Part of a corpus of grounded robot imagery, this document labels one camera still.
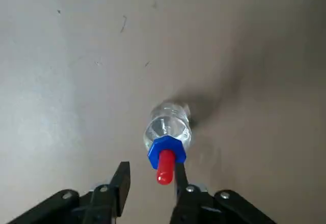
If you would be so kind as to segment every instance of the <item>black plastic part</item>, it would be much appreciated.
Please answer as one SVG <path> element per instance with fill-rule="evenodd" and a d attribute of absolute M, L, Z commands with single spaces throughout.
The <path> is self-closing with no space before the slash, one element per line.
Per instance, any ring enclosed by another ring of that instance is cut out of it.
<path fill-rule="evenodd" d="M 223 198 L 222 193 L 227 193 L 229 197 L 227 199 Z M 228 216 L 240 219 L 243 223 L 276 224 L 267 215 L 232 190 L 219 191 L 214 195 L 214 198 L 224 207 Z"/>
<path fill-rule="evenodd" d="M 180 191 L 182 189 L 185 189 L 189 185 L 183 163 L 175 164 L 174 178 L 175 178 L 175 188 L 176 188 L 177 196 L 179 196 Z"/>
<path fill-rule="evenodd" d="M 62 190 L 9 224 L 111 224 L 121 216 L 130 189 L 130 164 L 121 162 L 110 184 L 79 197 Z"/>
<path fill-rule="evenodd" d="M 223 190 L 211 196 L 197 186 L 189 185 L 183 164 L 176 165 L 175 179 L 177 204 L 171 224 L 275 224 L 236 192 Z"/>
<path fill-rule="evenodd" d="M 69 193 L 71 196 L 64 199 L 63 196 Z M 77 207 L 78 202 L 78 192 L 70 189 L 62 190 L 12 220 L 9 224 L 55 223 L 58 216 L 60 216 L 60 218 L 65 218 L 65 213 Z"/>

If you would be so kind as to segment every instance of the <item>scuff mark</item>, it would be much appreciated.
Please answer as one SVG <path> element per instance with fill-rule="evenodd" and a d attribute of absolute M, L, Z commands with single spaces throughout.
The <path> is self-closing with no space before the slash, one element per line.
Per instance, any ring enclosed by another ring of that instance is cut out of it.
<path fill-rule="evenodd" d="M 122 33 L 124 31 L 124 28 L 125 28 L 126 22 L 127 22 L 127 16 L 123 15 L 123 18 L 124 18 L 124 21 L 123 21 L 123 25 L 122 25 L 120 33 Z"/>
<path fill-rule="evenodd" d="M 152 7 L 157 9 L 157 1 L 155 0 L 154 3 L 152 4 Z"/>

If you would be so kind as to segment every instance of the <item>clear plastic bottle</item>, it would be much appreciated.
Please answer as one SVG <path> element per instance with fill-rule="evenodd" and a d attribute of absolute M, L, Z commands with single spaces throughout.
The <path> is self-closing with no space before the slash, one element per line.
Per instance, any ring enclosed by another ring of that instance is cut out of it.
<path fill-rule="evenodd" d="M 182 142 L 186 151 L 191 144 L 191 130 L 189 126 L 190 110 L 187 105 L 174 102 L 163 102 L 151 113 L 151 122 L 144 133 L 144 143 L 147 151 L 157 138 L 171 136 Z M 169 184 L 173 179 L 173 170 L 176 156 L 171 150 L 162 150 L 159 154 L 157 181 L 160 184 Z"/>

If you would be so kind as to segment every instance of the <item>gray surface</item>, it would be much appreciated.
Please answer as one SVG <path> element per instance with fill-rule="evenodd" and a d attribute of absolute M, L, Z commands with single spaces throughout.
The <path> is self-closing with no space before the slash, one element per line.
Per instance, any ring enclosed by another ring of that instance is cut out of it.
<path fill-rule="evenodd" d="M 173 186 L 155 183 L 142 134 L 181 96 L 199 121 L 193 183 L 325 223 L 324 2 L 0 0 L 0 221 L 130 160 L 120 223 L 167 223 Z"/>

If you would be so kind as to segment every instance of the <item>bolt head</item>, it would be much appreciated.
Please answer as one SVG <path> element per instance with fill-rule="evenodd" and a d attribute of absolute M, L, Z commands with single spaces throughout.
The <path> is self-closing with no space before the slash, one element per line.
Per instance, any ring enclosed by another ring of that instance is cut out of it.
<path fill-rule="evenodd" d="M 66 199 L 70 198 L 71 196 L 72 196 L 72 193 L 71 193 L 71 192 L 66 192 L 66 193 L 62 196 L 62 198 L 63 198 L 64 200 L 66 200 Z"/>
<path fill-rule="evenodd" d="M 108 190 L 107 186 L 103 186 L 100 188 L 100 192 L 106 192 Z"/>
<path fill-rule="evenodd" d="M 188 186 L 188 187 L 186 188 L 186 190 L 187 190 L 188 192 L 193 192 L 193 191 L 195 191 L 195 188 L 194 188 L 193 186 Z"/>
<path fill-rule="evenodd" d="M 230 194 L 228 192 L 221 192 L 221 198 L 227 200 L 230 198 Z"/>

